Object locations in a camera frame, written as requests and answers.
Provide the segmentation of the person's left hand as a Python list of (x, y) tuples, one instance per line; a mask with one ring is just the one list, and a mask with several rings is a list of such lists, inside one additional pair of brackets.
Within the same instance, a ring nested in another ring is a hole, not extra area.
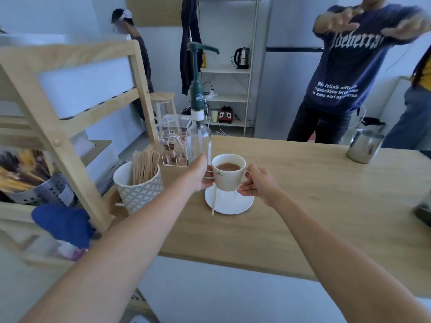
[(210, 165), (208, 163), (208, 158), (202, 153), (190, 164), (186, 172), (186, 186), (190, 195), (202, 191), (202, 171), (204, 171), (208, 165)]

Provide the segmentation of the white coffee cup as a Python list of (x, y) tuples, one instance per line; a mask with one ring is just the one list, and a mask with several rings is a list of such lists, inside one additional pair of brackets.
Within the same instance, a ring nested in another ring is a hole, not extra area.
[[(242, 169), (235, 172), (224, 172), (217, 170), (216, 166), (225, 162), (236, 163), (242, 166)], [(236, 154), (222, 154), (213, 158), (211, 165), (213, 167), (215, 184), (218, 189), (226, 192), (236, 191), (245, 179), (246, 161), (243, 157)]]

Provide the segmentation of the person's left forearm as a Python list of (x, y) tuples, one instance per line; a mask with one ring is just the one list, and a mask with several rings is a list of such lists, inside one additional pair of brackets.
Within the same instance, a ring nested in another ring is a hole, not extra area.
[(119, 323), (145, 271), (202, 183), (181, 176), (110, 229), (19, 323)]

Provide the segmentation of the person's right forearm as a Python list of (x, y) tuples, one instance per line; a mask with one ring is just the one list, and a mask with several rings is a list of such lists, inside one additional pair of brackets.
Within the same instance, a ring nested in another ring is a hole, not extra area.
[(401, 282), (286, 194), (270, 193), (265, 203), (281, 216), (348, 323), (431, 323), (431, 311)]

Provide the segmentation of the white saucer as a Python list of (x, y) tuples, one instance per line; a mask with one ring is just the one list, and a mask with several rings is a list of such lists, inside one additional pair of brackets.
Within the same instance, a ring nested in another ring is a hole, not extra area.
[[(204, 192), (204, 199), (212, 209), (214, 185)], [(217, 190), (215, 212), (224, 215), (237, 215), (247, 211), (253, 204), (253, 196), (242, 196), (237, 191), (226, 192)]]

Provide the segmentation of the bundle of wooden stirrers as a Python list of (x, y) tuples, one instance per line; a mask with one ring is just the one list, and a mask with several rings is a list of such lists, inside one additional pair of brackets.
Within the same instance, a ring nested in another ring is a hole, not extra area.
[(160, 153), (155, 150), (134, 151), (132, 160), (132, 185), (146, 183), (158, 172)]

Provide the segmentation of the white patterned holder cup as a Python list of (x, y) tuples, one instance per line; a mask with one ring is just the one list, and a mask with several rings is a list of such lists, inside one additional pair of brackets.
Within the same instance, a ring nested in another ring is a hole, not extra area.
[(125, 162), (116, 169), (113, 181), (129, 215), (136, 213), (164, 190), (160, 167), (157, 169), (153, 178), (137, 185), (132, 185), (132, 162)]

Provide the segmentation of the wooden stool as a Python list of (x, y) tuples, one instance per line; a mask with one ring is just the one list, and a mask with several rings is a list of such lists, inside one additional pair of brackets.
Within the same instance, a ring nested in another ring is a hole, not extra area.
[(165, 107), (166, 104), (170, 103), (171, 111), (168, 111), (167, 108), (165, 107), (165, 113), (173, 116), (176, 123), (174, 127), (176, 128), (177, 132), (180, 132), (178, 114), (174, 103), (175, 94), (172, 92), (152, 92), (149, 94), (149, 96), (150, 96), (151, 104), (156, 106), (156, 114), (154, 115), (154, 121), (158, 122), (162, 118), (161, 112), (160, 112), (160, 106), (163, 105)]

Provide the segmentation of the black electric kettle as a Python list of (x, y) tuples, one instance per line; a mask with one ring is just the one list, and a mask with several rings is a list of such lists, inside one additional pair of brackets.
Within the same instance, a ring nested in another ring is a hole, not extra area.
[(231, 57), (231, 63), (235, 69), (248, 70), (251, 67), (251, 49), (248, 47), (238, 48)]

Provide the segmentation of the steel milk pitcher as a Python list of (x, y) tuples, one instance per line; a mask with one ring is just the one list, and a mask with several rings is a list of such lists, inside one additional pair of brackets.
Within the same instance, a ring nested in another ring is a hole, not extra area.
[(354, 162), (369, 164), (378, 153), (385, 135), (369, 129), (356, 129), (346, 157)]

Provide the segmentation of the blue cloth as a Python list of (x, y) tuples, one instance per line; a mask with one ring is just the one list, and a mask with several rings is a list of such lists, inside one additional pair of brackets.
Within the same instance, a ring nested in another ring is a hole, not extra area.
[(59, 241), (79, 249), (89, 249), (96, 228), (83, 208), (65, 207), (59, 204), (42, 204), (32, 211), (33, 221)]

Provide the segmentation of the white rectangular panel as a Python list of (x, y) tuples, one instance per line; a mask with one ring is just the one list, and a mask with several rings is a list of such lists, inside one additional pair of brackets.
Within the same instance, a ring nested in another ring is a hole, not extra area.
[(37, 79), (60, 119), (74, 117), (135, 87), (128, 57), (44, 71)]

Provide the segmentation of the perforated metal utensil holder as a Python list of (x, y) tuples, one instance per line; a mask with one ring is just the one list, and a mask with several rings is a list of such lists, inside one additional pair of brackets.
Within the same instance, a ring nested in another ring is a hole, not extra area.
[(14, 193), (5, 192), (5, 194), (17, 204), (30, 206), (58, 204), (71, 207), (76, 204), (77, 200), (66, 176), (62, 173), (55, 173), (46, 182), (31, 190)]

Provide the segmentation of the wooden pegboard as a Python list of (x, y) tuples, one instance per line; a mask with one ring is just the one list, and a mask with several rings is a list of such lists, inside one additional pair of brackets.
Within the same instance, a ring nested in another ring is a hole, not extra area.
[(181, 26), (183, 0), (126, 0), (137, 27)]

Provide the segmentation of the bundle of coloured straws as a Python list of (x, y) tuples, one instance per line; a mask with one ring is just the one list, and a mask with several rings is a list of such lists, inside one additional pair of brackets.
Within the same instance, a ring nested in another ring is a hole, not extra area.
[(46, 151), (0, 147), (0, 191), (5, 194), (32, 190), (54, 173)]

